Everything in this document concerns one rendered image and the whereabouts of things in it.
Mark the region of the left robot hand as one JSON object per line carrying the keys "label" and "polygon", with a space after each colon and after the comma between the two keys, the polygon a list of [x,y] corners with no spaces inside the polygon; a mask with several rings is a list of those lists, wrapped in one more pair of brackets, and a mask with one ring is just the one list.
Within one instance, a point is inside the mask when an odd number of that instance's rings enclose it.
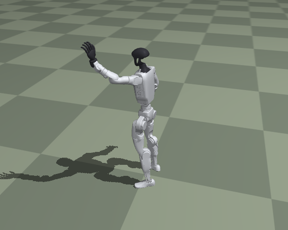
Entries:
{"label": "left robot hand", "polygon": [[[86,45],[84,45],[86,44]],[[82,44],[84,47],[81,47],[87,54],[88,58],[90,59],[89,62],[90,62],[90,65],[91,67],[94,68],[94,62],[97,61],[97,58],[95,58],[96,56],[96,50],[95,50],[95,46],[89,42],[84,42],[84,44]]]}

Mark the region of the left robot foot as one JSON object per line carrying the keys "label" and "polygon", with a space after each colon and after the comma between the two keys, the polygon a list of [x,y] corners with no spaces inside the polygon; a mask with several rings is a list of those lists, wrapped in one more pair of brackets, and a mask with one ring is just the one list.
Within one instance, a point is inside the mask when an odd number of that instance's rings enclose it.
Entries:
{"label": "left robot foot", "polygon": [[148,186],[154,186],[156,183],[155,183],[155,180],[154,179],[150,179],[151,181],[150,182],[147,182],[145,180],[143,181],[140,181],[140,182],[136,182],[134,184],[135,188],[146,188]]}

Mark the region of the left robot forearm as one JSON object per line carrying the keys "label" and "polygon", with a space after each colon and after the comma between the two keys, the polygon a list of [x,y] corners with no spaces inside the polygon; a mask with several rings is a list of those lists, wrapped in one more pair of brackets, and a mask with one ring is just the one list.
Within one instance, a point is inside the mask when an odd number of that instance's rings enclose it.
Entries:
{"label": "left robot forearm", "polygon": [[110,77],[114,80],[117,80],[119,78],[116,73],[111,72],[110,70],[107,70],[101,64],[99,64],[98,61],[94,62],[94,68],[93,69],[96,72],[98,72],[99,74],[101,74],[102,76],[104,76],[105,79]]}

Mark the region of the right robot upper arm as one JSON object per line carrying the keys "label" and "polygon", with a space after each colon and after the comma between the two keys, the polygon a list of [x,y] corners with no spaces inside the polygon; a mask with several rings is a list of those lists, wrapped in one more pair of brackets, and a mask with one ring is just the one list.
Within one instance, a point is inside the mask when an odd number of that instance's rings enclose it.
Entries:
{"label": "right robot upper arm", "polygon": [[153,71],[154,71],[155,88],[156,88],[159,85],[159,80],[158,80],[157,75],[156,75],[156,69],[153,66],[149,66],[149,67],[151,67],[153,69]]}

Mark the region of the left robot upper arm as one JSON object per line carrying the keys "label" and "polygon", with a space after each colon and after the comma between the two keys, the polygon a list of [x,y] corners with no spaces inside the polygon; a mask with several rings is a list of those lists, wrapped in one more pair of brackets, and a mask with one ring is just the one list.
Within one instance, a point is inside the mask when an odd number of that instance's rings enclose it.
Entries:
{"label": "left robot upper arm", "polygon": [[108,80],[111,84],[129,84],[133,86],[142,84],[142,78],[137,75],[122,76],[119,77],[117,80],[109,78]]}

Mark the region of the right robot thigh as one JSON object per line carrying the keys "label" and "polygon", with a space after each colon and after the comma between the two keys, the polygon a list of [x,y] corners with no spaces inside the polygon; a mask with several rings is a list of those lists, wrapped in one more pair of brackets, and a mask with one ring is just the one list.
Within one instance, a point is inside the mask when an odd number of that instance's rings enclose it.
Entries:
{"label": "right robot thigh", "polygon": [[154,127],[154,118],[156,116],[156,110],[154,110],[153,118],[147,122],[146,129],[144,130],[146,139],[147,139],[147,144],[149,146],[154,146],[157,144],[157,139],[153,136],[153,127]]}

